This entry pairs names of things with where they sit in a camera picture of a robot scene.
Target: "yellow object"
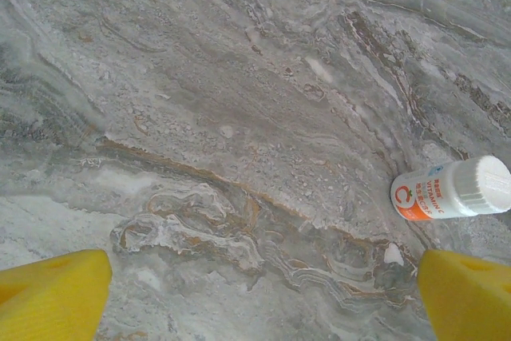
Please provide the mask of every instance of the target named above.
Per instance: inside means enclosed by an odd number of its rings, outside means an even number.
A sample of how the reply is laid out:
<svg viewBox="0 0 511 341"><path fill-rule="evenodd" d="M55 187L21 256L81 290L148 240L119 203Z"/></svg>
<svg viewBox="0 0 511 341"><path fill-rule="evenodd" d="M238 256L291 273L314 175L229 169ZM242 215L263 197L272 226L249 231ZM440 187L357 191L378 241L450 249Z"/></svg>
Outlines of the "yellow object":
<svg viewBox="0 0 511 341"><path fill-rule="evenodd" d="M426 251L418 287L438 341L511 340L510 267Z"/></svg>
<svg viewBox="0 0 511 341"><path fill-rule="evenodd" d="M112 278L87 250L0 272L0 341L91 341Z"/></svg>

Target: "marble floor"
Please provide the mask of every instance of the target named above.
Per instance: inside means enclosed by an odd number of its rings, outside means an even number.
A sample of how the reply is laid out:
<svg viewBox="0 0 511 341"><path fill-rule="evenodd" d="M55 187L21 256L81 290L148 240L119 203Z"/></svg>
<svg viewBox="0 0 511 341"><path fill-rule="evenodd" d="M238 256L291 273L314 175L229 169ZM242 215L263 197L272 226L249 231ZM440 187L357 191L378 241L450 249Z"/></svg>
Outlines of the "marble floor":
<svg viewBox="0 0 511 341"><path fill-rule="evenodd" d="M105 249L96 340L433 340L401 172L511 165L511 0L0 0L0 269Z"/></svg>

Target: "orange label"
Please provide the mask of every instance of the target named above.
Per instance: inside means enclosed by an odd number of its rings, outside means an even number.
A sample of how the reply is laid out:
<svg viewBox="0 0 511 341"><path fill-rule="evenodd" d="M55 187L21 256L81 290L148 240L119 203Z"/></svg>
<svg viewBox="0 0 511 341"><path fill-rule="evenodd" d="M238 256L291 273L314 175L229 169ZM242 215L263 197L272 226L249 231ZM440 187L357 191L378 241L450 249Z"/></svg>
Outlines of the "orange label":
<svg viewBox="0 0 511 341"><path fill-rule="evenodd" d="M403 217L412 221L420 221L420 220L431 220L431 217L426 215L424 211L419 207L417 201L409 208L396 207L399 212L403 215Z"/></svg>

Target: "vitamin bottle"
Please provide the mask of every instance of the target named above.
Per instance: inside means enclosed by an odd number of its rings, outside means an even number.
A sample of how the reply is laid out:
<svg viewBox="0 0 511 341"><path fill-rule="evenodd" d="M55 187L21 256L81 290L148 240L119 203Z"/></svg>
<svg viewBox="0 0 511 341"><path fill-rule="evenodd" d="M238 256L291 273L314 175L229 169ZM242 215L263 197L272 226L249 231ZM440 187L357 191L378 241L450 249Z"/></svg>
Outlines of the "vitamin bottle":
<svg viewBox="0 0 511 341"><path fill-rule="evenodd" d="M511 209L511 173L493 156L455 161L396 177L390 198L408 220L503 213Z"/></svg>

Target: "white bottle cap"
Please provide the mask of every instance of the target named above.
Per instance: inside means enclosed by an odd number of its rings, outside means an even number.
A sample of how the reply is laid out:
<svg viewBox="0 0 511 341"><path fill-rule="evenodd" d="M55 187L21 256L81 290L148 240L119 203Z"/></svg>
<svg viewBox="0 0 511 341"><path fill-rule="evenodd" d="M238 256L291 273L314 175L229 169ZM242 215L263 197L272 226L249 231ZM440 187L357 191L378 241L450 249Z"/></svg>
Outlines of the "white bottle cap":
<svg viewBox="0 0 511 341"><path fill-rule="evenodd" d="M511 209L511 173L496 157L463 161L454 172L454 188L461 203L475 214Z"/></svg>

